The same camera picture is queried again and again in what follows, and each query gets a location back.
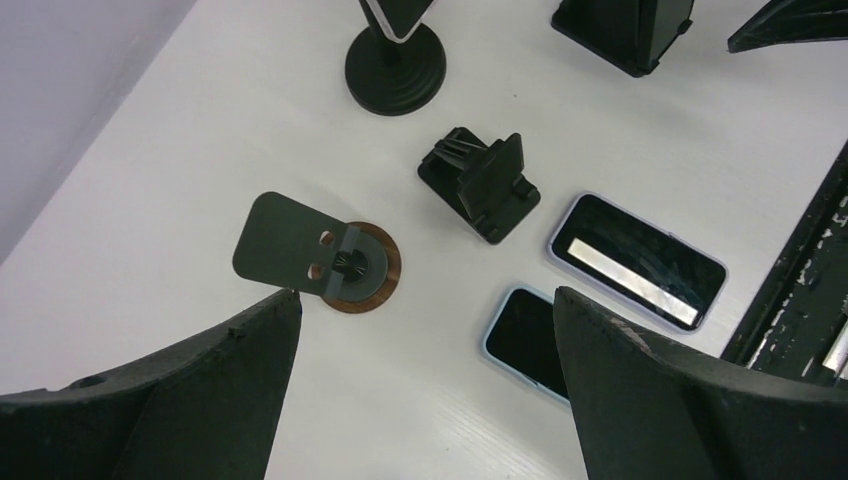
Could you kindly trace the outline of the black phone stand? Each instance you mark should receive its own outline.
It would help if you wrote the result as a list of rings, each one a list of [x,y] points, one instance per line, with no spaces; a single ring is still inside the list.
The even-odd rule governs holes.
[[[487,145],[456,127],[436,142],[417,174],[483,240],[498,245],[541,201],[524,166],[519,133]]]
[[[564,0],[551,26],[634,78],[692,25],[692,0]]]

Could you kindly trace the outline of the blue case phone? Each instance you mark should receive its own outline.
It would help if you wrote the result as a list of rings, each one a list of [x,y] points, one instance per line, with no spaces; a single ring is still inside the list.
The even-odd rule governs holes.
[[[553,301],[527,285],[511,287],[481,338],[481,354],[531,388],[567,405],[557,350]]]

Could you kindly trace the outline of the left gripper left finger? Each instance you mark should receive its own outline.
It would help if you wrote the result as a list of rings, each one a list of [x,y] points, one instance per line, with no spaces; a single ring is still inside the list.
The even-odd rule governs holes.
[[[280,290],[216,326],[51,391],[1,399],[5,479],[261,479],[302,324]]]

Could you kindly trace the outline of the brown base phone stand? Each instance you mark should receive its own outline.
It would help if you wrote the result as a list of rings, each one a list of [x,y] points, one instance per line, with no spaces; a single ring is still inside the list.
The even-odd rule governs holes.
[[[344,222],[276,192],[255,199],[232,257],[254,282],[321,298],[361,314],[385,304],[402,272],[399,247],[381,227]]]

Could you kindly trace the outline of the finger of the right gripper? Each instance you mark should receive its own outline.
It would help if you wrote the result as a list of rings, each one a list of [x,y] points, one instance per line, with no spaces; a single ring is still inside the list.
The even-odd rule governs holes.
[[[768,1],[727,40],[729,53],[847,39],[847,0]]]

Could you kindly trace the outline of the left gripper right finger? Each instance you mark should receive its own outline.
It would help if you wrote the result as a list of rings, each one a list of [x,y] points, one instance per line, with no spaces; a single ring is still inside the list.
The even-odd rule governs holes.
[[[843,479],[847,393],[706,355],[570,287],[553,325],[592,479]]]

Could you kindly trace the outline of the lilac case phone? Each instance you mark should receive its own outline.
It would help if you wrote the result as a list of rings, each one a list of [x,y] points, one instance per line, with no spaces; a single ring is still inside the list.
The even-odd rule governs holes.
[[[551,262],[681,332],[705,322],[728,279],[715,257],[592,192],[568,206]]]

